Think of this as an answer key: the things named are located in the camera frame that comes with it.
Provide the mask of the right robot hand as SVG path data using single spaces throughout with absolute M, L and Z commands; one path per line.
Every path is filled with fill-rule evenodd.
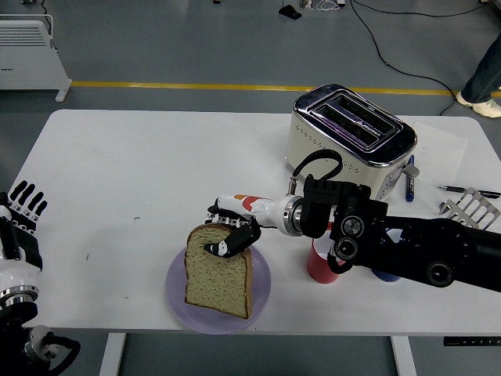
M 218 197 L 207 210 L 206 224 L 228 224 L 234 229 L 225 239 L 211 240 L 203 249 L 218 257 L 232 258 L 256 242 L 262 228 L 276 228 L 287 234 L 289 201 L 289 198 L 275 201 L 246 195 Z

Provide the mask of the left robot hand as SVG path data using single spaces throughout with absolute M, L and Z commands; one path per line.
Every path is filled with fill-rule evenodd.
M 10 193 L 1 193 L 1 291 L 36 288 L 43 261 L 35 237 L 38 220 L 47 208 L 44 193 L 25 180 Z

